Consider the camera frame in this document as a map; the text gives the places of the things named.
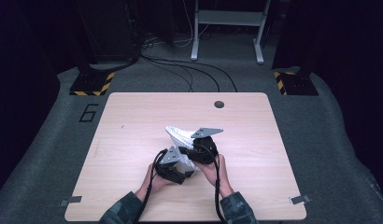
wire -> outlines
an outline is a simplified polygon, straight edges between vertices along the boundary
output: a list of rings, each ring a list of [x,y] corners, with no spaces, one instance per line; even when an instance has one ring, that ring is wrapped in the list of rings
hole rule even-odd
[[[158,57],[150,57],[150,56],[145,56],[145,55],[141,55],[142,58],[146,58],[148,60],[152,60],[154,61],[155,63],[158,63],[158,64],[163,64],[163,65],[168,65],[168,66],[179,66],[179,67],[182,67],[182,68],[188,68],[188,69],[191,69],[191,70],[195,70],[195,71],[198,71],[200,73],[203,73],[205,75],[207,75],[208,77],[210,77],[216,84],[217,86],[217,89],[218,89],[218,92],[220,92],[220,86],[219,86],[219,83],[218,81],[213,78],[211,75],[209,75],[207,72],[205,71],[202,71],[200,69],[197,69],[197,68],[194,68],[194,67],[190,67],[190,66],[186,66],[186,65],[182,65],[182,64],[177,64],[177,63],[182,63],[181,61],[170,61],[170,60],[166,60],[166,59],[162,59],[162,58],[158,58]]]
[[[221,215],[220,208],[219,208],[220,166],[218,165],[214,155],[212,154],[212,152],[208,148],[206,148],[205,146],[200,145],[200,144],[193,144],[193,145],[197,146],[197,147],[202,147],[206,152],[208,152],[208,154],[211,156],[212,160],[214,161],[215,168],[217,171],[217,180],[215,182],[215,208],[216,208],[216,212],[218,214],[218,217],[219,217],[221,223],[227,223],[226,219],[224,219],[224,217]]]
[[[216,10],[216,7],[218,6],[218,0],[215,0],[215,6],[214,6],[214,10]],[[200,35],[203,34],[203,32],[206,30],[206,28],[204,28],[204,30],[198,34],[198,37],[200,37]]]
[[[154,42],[155,40],[159,39],[158,37],[156,36],[153,36],[152,34],[148,34],[145,38],[145,40],[143,40],[143,43],[141,45],[141,48],[142,49],[148,49],[148,48],[153,48],[153,46],[155,44],[158,44],[157,42]]]
[[[150,64],[152,64],[152,65],[154,65],[154,66],[156,66],[156,67],[159,67],[159,68],[161,68],[161,69],[163,69],[163,70],[165,70],[165,71],[167,71],[167,72],[170,72],[170,73],[172,73],[172,74],[175,74],[176,76],[178,76],[178,77],[181,77],[182,79],[184,79],[187,83],[188,83],[188,85],[189,85],[189,90],[188,91],[191,91],[191,92],[193,92],[194,90],[192,89],[192,74],[186,69],[186,68],[183,68],[189,75],[190,75],[190,77],[191,77],[191,82],[189,82],[185,77],[183,77],[183,76],[181,76],[180,74],[178,74],[178,73],[176,73],[176,72],[173,72],[173,71],[171,71],[171,70],[169,70],[169,69],[166,69],[166,68],[164,68],[164,67],[161,67],[161,66],[159,66],[159,65],[157,65],[157,64],[155,64],[156,62],[154,62],[152,59],[149,59],[149,58],[146,58],[146,57],[142,57],[147,63],[150,63]]]
[[[192,38],[192,23],[191,23],[191,19],[189,18],[188,9],[186,9],[185,0],[183,0],[183,7],[185,8],[186,18],[188,19],[189,27],[191,28],[191,37],[190,37],[188,43],[186,43],[185,45],[177,45],[177,43],[174,42],[175,46],[177,46],[178,48],[184,48],[184,47],[188,46],[193,40],[193,38]]]
[[[134,223],[137,223],[137,222],[138,222],[138,220],[139,220],[140,217],[142,216],[143,211],[145,210],[146,204],[148,203],[148,199],[149,199],[150,192],[151,192],[151,189],[152,189],[153,178],[154,178],[154,176],[156,176],[156,175],[153,175],[153,170],[154,170],[155,167],[156,167],[157,159],[158,159],[162,154],[164,154],[167,150],[168,150],[168,149],[161,150],[161,151],[156,155],[156,157],[154,158],[153,164],[151,165],[151,169],[150,169],[150,181],[149,181],[148,191],[146,192],[145,200],[144,200],[143,203],[142,203],[142,207],[141,207],[141,209],[139,210],[139,213],[138,213],[138,215],[136,216],[136,218],[135,218],[135,220],[134,220]]]
[[[198,64],[198,65],[202,65],[202,66],[207,66],[207,67],[210,67],[210,68],[214,68],[214,69],[216,69],[216,70],[218,70],[218,71],[221,71],[227,78],[229,78],[230,81],[232,82],[234,91],[235,91],[235,92],[238,92],[238,89],[237,89],[237,87],[235,86],[235,83],[234,83],[232,77],[230,77],[230,75],[229,75],[227,72],[225,72],[224,70],[218,68],[217,66],[214,66],[214,65],[211,65],[211,64],[207,64],[207,63],[192,63],[192,62],[177,61],[177,60],[167,60],[167,59],[163,59],[163,58],[159,58],[159,57],[145,56],[145,55],[142,55],[142,54],[141,54],[141,57],[151,58],[152,60],[157,60],[157,61],[164,61],[164,62],[167,62],[167,63],[162,63],[162,64],[166,64],[166,65],[173,65],[173,64],[168,64],[168,63],[188,63],[188,64]],[[213,77],[212,77],[211,75],[209,75],[208,73],[203,72],[203,71],[201,71],[201,70],[199,70],[199,69],[192,68],[192,67],[185,66],[185,65],[181,65],[181,64],[180,64],[179,66],[184,66],[184,67],[187,67],[187,68],[190,68],[190,69],[198,70],[199,72],[202,72],[202,73],[204,73],[204,74],[210,76],[210,77],[212,78],[212,80],[215,81],[215,83],[217,84],[218,89],[219,89],[218,82],[215,80],[215,78],[213,78]]]

yellow and black hazard tape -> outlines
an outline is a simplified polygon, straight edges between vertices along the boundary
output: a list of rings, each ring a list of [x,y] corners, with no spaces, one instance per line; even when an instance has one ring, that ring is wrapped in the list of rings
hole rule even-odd
[[[105,95],[107,89],[109,89],[110,83],[112,81],[112,78],[115,76],[114,73],[111,73],[106,78],[106,82],[104,87],[100,91],[70,91],[69,95],[79,95],[79,96],[86,96],[86,95]]]
[[[295,75],[293,72],[288,72],[288,73],[285,73],[285,74]],[[284,83],[282,82],[282,79],[281,79],[281,73],[275,72],[274,73],[274,77],[276,78],[276,82],[277,82],[279,91],[281,92],[281,95],[288,95],[287,94],[287,90],[285,90]]]

hand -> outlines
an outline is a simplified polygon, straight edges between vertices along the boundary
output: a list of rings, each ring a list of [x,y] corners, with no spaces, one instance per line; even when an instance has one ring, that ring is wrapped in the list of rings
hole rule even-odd
[[[234,190],[232,186],[230,185],[229,177],[227,176],[227,170],[226,170],[226,161],[224,159],[224,156],[219,154],[216,158],[217,164],[220,168],[219,176],[220,176],[220,196],[222,198],[227,197],[228,195],[234,193]],[[194,161],[194,164],[200,168],[200,170],[204,173],[206,176],[206,179],[209,181],[209,183],[215,187],[215,183],[217,180],[217,170],[215,167],[215,163],[212,162],[211,164],[204,165],[202,163]]]
[[[141,201],[143,202],[145,200],[145,196],[146,196],[146,193],[148,191],[148,186],[149,186],[149,183],[150,183],[150,172],[151,172],[151,169],[153,169],[153,165],[150,164],[149,165],[149,168],[148,168],[148,171],[145,175],[145,179],[142,183],[142,186],[139,190],[136,191],[135,193],[135,196]],[[159,175],[156,175],[154,176],[153,178],[153,181],[151,183],[151,192],[150,193],[155,193],[157,191],[159,191],[160,189],[162,189],[165,185],[168,185],[168,184],[171,184],[173,183],[172,181],[169,181],[169,180],[166,180],[164,178],[162,178],[161,176]]]

table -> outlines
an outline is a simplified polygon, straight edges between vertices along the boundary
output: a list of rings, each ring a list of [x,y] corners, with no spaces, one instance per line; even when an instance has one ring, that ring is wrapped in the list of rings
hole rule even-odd
[[[222,101],[223,108],[215,102]],[[68,221],[96,221],[136,191],[156,154],[174,145],[167,125],[185,131],[221,128],[213,135],[230,182],[259,220],[306,216],[270,103],[258,92],[116,92],[106,103],[72,196]],[[214,221],[214,188],[203,173],[151,194],[141,221]]]
[[[261,40],[271,0],[265,0],[266,2],[264,5],[264,10],[262,12],[200,10],[198,7],[198,1],[199,0],[195,0],[193,45],[191,50],[192,61],[197,61],[198,48],[200,45],[200,34],[198,32],[198,25],[225,24],[258,26],[259,31],[257,37],[253,39],[253,46],[255,48],[256,61],[258,62],[258,64],[264,63],[261,48]]]

black cable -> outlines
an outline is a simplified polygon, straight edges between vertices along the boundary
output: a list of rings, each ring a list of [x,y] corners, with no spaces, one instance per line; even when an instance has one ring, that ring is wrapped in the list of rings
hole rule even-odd
[[[150,169],[150,181],[149,181],[149,185],[148,185],[148,191],[146,192],[146,195],[145,195],[145,200],[143,201],[142,203],[142,207],[141,209],[139,210],[139,213],[138,215],[136,216],[135,220],[134,220],[134,223],[137,223],[138,220],[140,219],[140,217],[142,216],[142,213],[143,211],[145,210],[145,207],[146,207],[146,204],[148,203],[148,199],[149,199],[149,196],[150,196],[150,192],[151,192],[151,189],[152,189],[152,183],[153,183],[153,178],[155,175],[153,175],[153,170],[155,169],[155,166],[156,166],[156,163],[157,163],[157,159],[167,151],[167,149],[164,149],[164,150],[161,150],[156,158],[154,158],[154,161],[153,161],[153,164],[151,165],[151,169]]]
[[[141,45],[142,49],[151,49],[153,48],[154,44],[158,43],[158,37],[153,35],[152,33],[147,33],[147,36],[143,40],[143,43]]]
[[[142,58],[147,58],[147,59],[150,59],[150,60],[153,60],[153,61],[165,61],[165,62],[168,62],[168,63],[156,62],[156,63],[159,63],[159,64],[168,65],[168,66],[179,66],[179,67],[189,68],[189,69],[201,72],[201,73],[207,75],[208,77],[210,77],[215,82],[215,84],[217,86],[217,89],[218,89],[218,92],[220,92],[220,87],[219,87],[218,81],[215,78],[213,78],[211,75],[209,75],[207,72],[204,72],[204,71],[202,71],[200,69],[193,68],[193,67],[190,67],[190,66],[185,66],[185,65],[181,65],[181,64],[172,64],[172,63],[179,63],[179,62],[184,63],[182,61],[171,61],[171,60],[166,60],[166,59],[161,59],[161,58],[153,58],[153,57],[145,56],[145,55],[142,55],[142,54],[141,54],[141,57]]]
[[[154,60],[152,60],[152,59],[149,59],[149,58],[146,58],[146,57],[142,57],[142,58],[143,58],[146,62],[148,62],[148,63],[150,63],[150,64],[152,64],[152,65],[154,65],[154,66],[157,66],[157,67],[159,67],[159,68],[161,68],[161,69],[163,69],[163,70],[165,70],[165,71],[167,71],[167,72],[170,72],[170,73],[172,73],[172,74],[175,74],[175,75],[178,76],[178,77],[181,77],[183,80],[185,80],[185,81],[188,83],[188,85],[189,85],[189,90],[188,90],[188,91],[194,91],[194,90],[192,89],[192,74],[191,74],[186,68],[180,66],[183,70],[185,70],[185,71],[189,74],[189,76],[191,77],[191,82],[189,82],[189,80],[187,80],[185,77],[181,76],[180,74],[178,74],[178,73],[176,73],[176,72],[173,72],[173,71],[171,71],[171,70],[169,70],[169,69],[166,69],[166,68],[164,68],[164,67],[161,67],[161,66],[155,64],[156,62],[155,62]]]
[[[177,60],[167,60],[167,59],[163,59],[163,58],[159,58],[159,57],[153,58],[152,56],[145,56],[145,55],[142,55],[142,54],[141,54],[141,56],[142,57],[150,57],[151,59],[154,59],[154,60],[164,61],[164,62],[169,62],[169,63],[191,63],[191,64],[199,64],[199,65],[202,65],[202,66],[207,66],[207,67],[211,67],[211,68],[217,69],[218,71],[221,71],[227,78],[230,79],[230,81],[232,82],[232,85],[234,87],[234,91],[238,92],[238,89],[235,86],[235,83],[234,83],[233,79],[230,77],[230,75],[227,72],[225,72],[224,70],[218,68],[217,66],[214,66],[214,65],[211,65],[211,64],[207,64],[207,63],[192,63],[192,62],[177,61]]]
[[[221,215],[221,212],[220,212],[220,208],[219,208],[219,193],[220,193],[220,164],[218,164],[216,162],[216,159],[214,157],[214,155],[212,154],[212,152],[206,148],[205,146],[203,145],[199,145],[199,144],[193,144],[194,146],[197,146],[197,147],[202,147],[205,151],[208,152],[208,154],[211,156],[211,158],[213,159],[214,161],[214,164],[215,164],[215,168],[217,170],[217,180],[215,181],[215,208],[216,208],[216,212],[218,214],[218,217],[221,221],[221,223],[227,223],[226,219],[224,219],[224,217]]]

